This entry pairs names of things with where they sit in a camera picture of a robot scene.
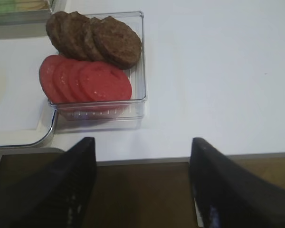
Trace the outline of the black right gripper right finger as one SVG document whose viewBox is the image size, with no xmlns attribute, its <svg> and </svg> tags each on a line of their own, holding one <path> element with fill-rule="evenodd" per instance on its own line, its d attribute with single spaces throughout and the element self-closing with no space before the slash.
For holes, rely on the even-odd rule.
<svg viewBox="0 0 285 228">
<path fill-rule="evenodd" d="M 193 138 L 192 195 L 205 228 L 285 228 L 285 190 L 242 168 L 203 138 Z"/>
</svg>

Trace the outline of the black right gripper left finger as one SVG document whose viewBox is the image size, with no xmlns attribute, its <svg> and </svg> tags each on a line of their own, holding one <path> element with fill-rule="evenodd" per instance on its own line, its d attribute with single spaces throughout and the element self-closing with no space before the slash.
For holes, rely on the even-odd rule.
<svg viewBox="0 0 285 228">
<path fill-rule="evenodd" d="M 0 189 L 0 228 L 80 228 L 96 174 L 95 140 L 86 137 L 38 172 Z"/>
</svg>

